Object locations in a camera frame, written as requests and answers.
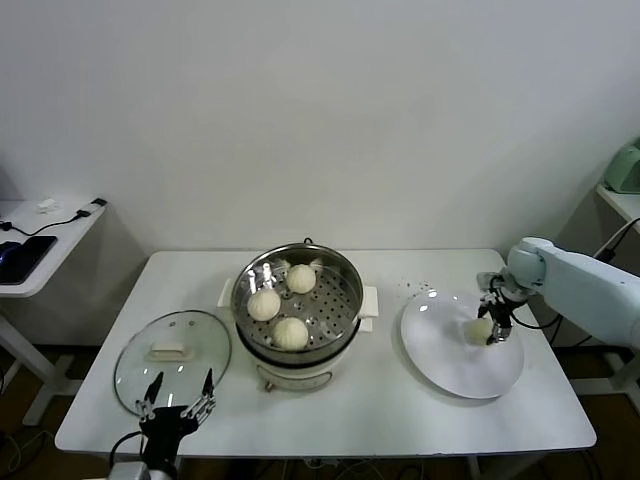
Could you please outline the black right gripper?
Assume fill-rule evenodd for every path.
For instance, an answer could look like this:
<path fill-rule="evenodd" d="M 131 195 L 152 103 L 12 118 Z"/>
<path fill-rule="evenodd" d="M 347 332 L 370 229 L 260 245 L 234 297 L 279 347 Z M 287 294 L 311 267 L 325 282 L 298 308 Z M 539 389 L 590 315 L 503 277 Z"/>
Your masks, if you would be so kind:
<path fill-rule="evenodd" d="M 489 292 L 483 294 L 478 308 L 479 318 L 493 319 L 486 345 L 505 342 L 509 338 L 512 315 L 522 305 L 522 301 L 507 298 L 499 286 L 490 284 Z"/>

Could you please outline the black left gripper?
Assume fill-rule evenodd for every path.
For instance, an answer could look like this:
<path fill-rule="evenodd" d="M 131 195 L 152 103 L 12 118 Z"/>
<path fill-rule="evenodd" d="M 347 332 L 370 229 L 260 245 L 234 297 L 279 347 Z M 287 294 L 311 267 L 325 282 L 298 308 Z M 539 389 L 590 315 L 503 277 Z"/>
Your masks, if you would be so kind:
<path fill-rule="evenodd" d="M 201 395 L 191 406 L 159 407 L 153 410 L 163 378 L 164 373 L 159 372 L 147 387 L 143 399 L 135 402 L 136 413 L 141 419 L 140 429 L 147 438 L 142 453 L 146 464 L 173 464 L 182 439 L 196 432 L 197 420 L 206 420 L 216 406 L 215 377 L 210 368 Z"/>

